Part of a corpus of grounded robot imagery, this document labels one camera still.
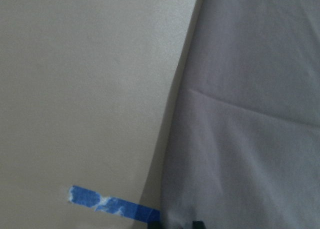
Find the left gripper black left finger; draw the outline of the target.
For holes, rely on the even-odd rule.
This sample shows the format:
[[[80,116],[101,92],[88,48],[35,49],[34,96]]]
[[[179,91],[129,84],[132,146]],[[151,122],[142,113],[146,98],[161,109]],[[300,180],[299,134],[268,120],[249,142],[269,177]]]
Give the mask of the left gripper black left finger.
[[[162,224],[160,221],[150,221],[147,223],[147,229],[162,229]]]

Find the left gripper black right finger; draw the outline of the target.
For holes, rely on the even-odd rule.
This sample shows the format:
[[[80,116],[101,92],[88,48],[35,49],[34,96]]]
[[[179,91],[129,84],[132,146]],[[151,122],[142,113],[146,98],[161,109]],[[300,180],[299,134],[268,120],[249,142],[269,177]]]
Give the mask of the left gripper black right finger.
[[[200,220],[194,220],[192,222],[192,229],[206,229],[205,223]]]

